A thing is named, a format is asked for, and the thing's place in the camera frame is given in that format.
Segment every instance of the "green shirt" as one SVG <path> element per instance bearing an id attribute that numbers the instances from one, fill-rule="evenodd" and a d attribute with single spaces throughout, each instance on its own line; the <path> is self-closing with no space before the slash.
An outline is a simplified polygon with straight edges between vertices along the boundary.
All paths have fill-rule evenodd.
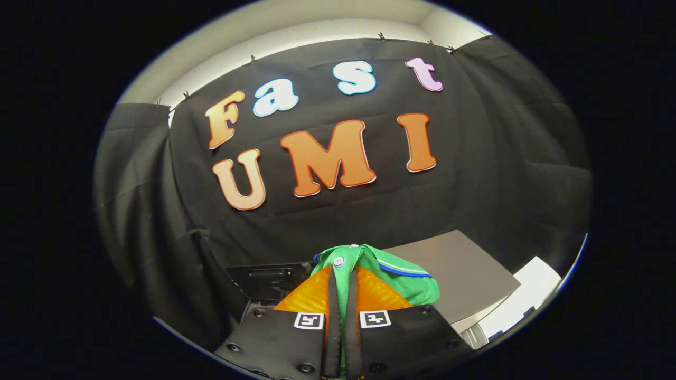
<path id="1" fill-rule="evenodd" d="M 329 248 L 315 255 L 314 261 L 317 266 L 312 271 L 311 276 L 327 266 L 333 266 L 338 291 L 343 341 L 345 341 L 344 326 L 347 313 L 349 276 L 357 264 L 378 276 L 413 306 L 432 304 L 439 300 L 439 284 L 424 268 L 370 245 L 353 244 Z M 343 348 L 341 378 L 344 379 L 345 377 L 345 349 Z"/>

